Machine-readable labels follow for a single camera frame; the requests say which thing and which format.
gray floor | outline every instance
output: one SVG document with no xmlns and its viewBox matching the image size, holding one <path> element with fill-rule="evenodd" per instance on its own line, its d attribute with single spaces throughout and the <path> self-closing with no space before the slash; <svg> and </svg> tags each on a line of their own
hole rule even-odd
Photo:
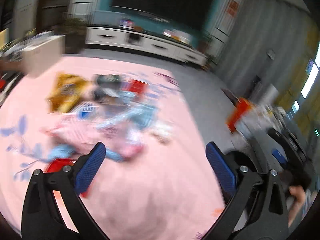
<svg viewBox="0 0 320 240">
<path fill-rule="evenodd" d="M 231 134 L 225 125 L 234 106 L 220 89 L 225 87 L 224 83 L 214 74 L 165 60 L 118 51 L 85 49 L 79 56 L 120 60 L 171 71 L 186 98 L 204 144 L 214 141 L 223 152 L 234 148 L 230 141 Z"/>
</svg>

table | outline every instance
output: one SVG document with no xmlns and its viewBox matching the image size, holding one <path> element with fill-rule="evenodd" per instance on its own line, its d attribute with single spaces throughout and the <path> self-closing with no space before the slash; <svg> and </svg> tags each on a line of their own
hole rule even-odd
<svg viewBox="0 0 320 240">
<path fill-rule="evenodd" d="M 0 211 L 17 231 L 33 170 L 47 166 L 52 141 L 41 132 L 58 120 L 45 98 L 57 71 L 91 79 L 121 74 L 149 83 L 145 97 L 158 118 L 173 123 L 172 141 L 160 144 L 148 130 L 146 150 L 127 163 L 105 159 L 84 205 L 112 239 L 199 239 L 224 208 L 219 183 L 206 157 L 197 126 L 169 71 L 128 62 L 62 57 L 37 78 L 26 76 L 0 109 Z M 55 194 L 66 225 L 75 230 L 61 197 Z"/>
</svg>

yellow snack package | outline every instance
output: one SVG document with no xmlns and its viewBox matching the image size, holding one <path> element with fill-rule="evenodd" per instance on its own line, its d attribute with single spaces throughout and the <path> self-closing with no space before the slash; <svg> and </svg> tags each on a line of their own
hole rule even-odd
<svg viewBox="0 0 320 240">
<path fill-rule="evenodd" d="M 68 113 L 79 101 L 88 81 L 73 74 L 58 73 L 47 100 L 50 112 Z"/>
</svg>

blue gripper pad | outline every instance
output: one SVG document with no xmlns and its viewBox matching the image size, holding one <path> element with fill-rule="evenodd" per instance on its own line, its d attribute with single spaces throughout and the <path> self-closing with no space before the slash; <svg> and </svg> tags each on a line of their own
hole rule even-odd
<svg viewBox="0 0 320 240">
<path fill-rule="evenodd" d="M 87 191 L 91 181 L 93 180 L 104 158 L 106 157 L 106 147 L 103 143 L 98 142 L 91 150 L 89 155 L 84 155 L 80 158 L 82 157 L 87 157 L 87 160 L 79 169 L 75 177 L 74 190 L 78 195 Z"/>
<path fill-rule="evenodd" d="M 205 155 L 216 174 L 219 183 L 224 191 L 233 196 L 236 193 L 236 177 L 222 158 L 222 153 L 213 143 L 208 143 L 205 148 Z"/>
</svg>

tv stand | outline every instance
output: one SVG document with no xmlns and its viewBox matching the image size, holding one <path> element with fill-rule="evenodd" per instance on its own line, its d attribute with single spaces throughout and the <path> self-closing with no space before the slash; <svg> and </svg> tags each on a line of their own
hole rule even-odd
<svg viewBox="0 0 320 240">
<path fill-rule="evenodd" d="M 87 27 L 85 43 L 144 51 L 182 62 L 204 65 L 206 56 L 187 44 L 159 34 L 137 32 L 121 27 Z"/>
</svg>

